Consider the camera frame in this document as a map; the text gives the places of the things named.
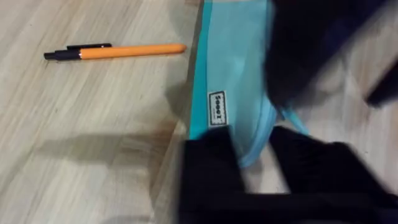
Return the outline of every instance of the cloth bag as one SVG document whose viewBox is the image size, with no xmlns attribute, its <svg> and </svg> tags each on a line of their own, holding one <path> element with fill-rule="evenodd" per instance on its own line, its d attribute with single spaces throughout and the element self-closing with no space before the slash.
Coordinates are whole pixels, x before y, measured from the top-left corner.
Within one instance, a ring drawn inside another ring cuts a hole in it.
<svg viewBox="0 0 398 224">
<path fill-rule="evenodd" d="M 262 71 L 273 10 L 267 0 L 206 1 L 203 6 L 190 139 L 228 125 L 241 167 L 259 157 L 277 119 Z M 281 112 L 307 132 L 292 111 Z"/>
</svg>

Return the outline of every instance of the brand label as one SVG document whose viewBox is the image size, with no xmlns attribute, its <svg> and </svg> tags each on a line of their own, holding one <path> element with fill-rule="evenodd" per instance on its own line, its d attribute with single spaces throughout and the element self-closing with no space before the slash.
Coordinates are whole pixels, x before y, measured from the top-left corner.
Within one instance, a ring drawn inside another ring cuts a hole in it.
<svg viewBox="0 0 398 224">
<path fill-rule="evenodd" d="M 208 94 L 209 127 L 228 124 L 225 91 Z"/>
</svg>

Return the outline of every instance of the wood grain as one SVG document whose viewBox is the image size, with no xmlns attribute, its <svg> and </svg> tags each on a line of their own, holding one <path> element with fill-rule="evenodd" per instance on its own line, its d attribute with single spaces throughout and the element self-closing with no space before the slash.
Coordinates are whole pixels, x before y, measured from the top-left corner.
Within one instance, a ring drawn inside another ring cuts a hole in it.
<svg viewBox="0 0 398 224">
<path fill-rule="evenodd" d="M 184 0 L 0 1 L 0 223 L 152 221 L 149 189 L 189 104 L 197 12 Z M 189 49 L 43 59 L 102 42 Z"/>
</svg>

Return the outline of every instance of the light blue fabric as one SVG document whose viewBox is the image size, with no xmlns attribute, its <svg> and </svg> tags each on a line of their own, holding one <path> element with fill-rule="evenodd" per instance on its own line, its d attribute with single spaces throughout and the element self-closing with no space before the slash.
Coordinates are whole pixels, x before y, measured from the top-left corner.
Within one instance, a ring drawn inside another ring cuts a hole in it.
<svg viewBox="0 0 398 224">
<path fill-rule="evenodd" d="M 266 145 L 277 112 L 263 89 L 266 0 L 214 2 L 207 45 L 207 91 L 225 91 L 228 124 L 241 166 Z"/>
<path fill-rule="evenodd" d="M 267 0 L 206 2 L 203 8 L 190 139 L 211 127 L 208 94 L 224 92 L 228 125 L 242 167 L 259 157 L 277 117 L 266 96 L 262 72 L 272 17 Z M 307 132 L 291 110 L 282 114 L 299 131 Z"/>
</svg>

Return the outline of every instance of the wooden floor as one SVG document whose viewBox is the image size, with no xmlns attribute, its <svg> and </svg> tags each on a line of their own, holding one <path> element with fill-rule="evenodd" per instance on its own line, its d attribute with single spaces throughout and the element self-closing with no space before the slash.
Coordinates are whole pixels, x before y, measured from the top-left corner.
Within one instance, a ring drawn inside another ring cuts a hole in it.
<svg viewBox="0 0 398 224">
<path fill-rule="evenodd" d="M 0 224 L 172 223 L 198 9 L 192 0 L 0 0 Z M 312 135 L 352 144 L 398 193 L 398 108 L 362 101 L 398 53 L 396 12 L 331 65 L 340 79 L 317 86 L 327 97 L 298 111 Z M 85 62 L 42 56 L 100 42 L 189 49 Z M 255 191 L 283 191 L 268 150 L 246 173 Z"/>
<path fill-rule="evenodd" d="M 155 219 L 152 189 L 190 104 L 197 12 L 184 0 L 0 0 L 0 223 Z M 189 49 L 43 59 L 66 45 L 102 42 Z"/>
</svg>

